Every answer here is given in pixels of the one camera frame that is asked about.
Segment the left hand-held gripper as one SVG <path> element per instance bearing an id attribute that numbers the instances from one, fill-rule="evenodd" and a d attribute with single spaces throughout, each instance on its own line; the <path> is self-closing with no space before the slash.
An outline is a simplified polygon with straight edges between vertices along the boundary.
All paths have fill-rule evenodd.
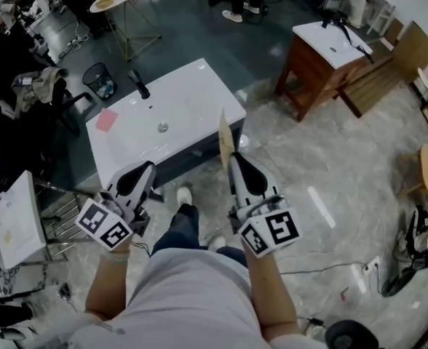
<path id="1" fill-rule="evenodd" d="M 108 251 L 135 234 L 143 236 L 150 220 L 143 203 L 155 178 L 156 166 L 150 161 L 120 169 L 104 189 L 86 200 L 75 224 Z"/>

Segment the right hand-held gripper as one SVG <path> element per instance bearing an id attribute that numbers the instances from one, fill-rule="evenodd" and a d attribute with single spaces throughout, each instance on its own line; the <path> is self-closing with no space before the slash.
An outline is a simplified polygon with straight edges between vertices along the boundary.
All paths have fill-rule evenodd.
<path id="1" fill-rule="evenodd" d="M 229 187 L 234 197 L 228 219 L 257 258 L 301 237 L 296 209 L 280 194 L 274 175 L 260 161 L 240 152 L 229 157 Z"/>

